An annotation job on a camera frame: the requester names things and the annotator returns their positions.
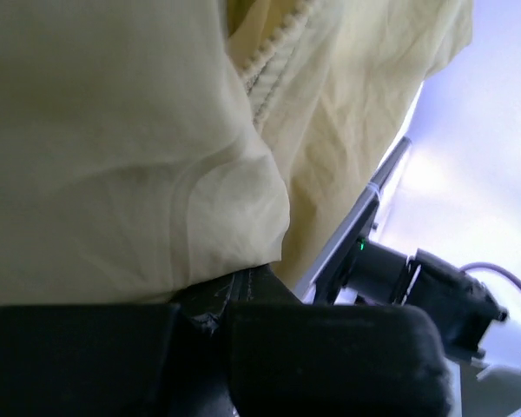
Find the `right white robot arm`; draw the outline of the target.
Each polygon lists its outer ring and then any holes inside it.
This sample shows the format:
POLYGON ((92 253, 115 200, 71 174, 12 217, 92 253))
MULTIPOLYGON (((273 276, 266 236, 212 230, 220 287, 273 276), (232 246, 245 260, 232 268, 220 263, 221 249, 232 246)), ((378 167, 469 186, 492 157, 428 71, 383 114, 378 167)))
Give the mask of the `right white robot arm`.
POLYGON ((458 361, 483 364, 479 381, 516 368, 505 360, 486 358, 479 344, 493 323, 509 319, 507 308, 472 276, 493 272, 521 293, 521 280, 489 262, 455 267, 422 249, 407 256, 370 238, 379 224, 376 216, 386 186, 397 174, 411 141, 402 137, 379 164, 346 218, 330 237, 313 265, 295 288, 307 302, 333 304, 340 291, 350 288, 365 301, 411 305, 423 309, 439 329, 445 351, 458 361))

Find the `tan hooded zip jacket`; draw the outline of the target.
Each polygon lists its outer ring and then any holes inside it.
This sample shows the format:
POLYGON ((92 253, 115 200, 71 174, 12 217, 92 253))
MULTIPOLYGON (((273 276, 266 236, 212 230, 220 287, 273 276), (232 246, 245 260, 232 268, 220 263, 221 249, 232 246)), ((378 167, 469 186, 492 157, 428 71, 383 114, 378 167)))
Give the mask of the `tan hooded zip jacket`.
POLYGON ((472 10, 0 1, 0 306, 298 287, 472 10))

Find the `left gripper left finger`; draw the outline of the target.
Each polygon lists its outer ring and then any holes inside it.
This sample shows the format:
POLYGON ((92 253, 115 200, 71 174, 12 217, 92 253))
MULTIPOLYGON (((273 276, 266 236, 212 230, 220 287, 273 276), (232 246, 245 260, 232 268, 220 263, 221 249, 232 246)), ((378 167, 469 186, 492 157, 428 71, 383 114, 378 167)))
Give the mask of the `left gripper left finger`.
POLYGON ((175 304, 0 307, 0 416, 222 416, 208 342, 175 304))

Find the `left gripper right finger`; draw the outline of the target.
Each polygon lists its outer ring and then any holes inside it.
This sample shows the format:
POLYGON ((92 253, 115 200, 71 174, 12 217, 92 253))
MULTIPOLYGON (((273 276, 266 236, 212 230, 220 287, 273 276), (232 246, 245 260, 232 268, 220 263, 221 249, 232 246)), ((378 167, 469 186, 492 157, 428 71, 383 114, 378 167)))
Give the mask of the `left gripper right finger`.
POLYGON ((268 266, 175 293, 241 416, 446 416, 450 374, 418 308, 301 302, 268 266))

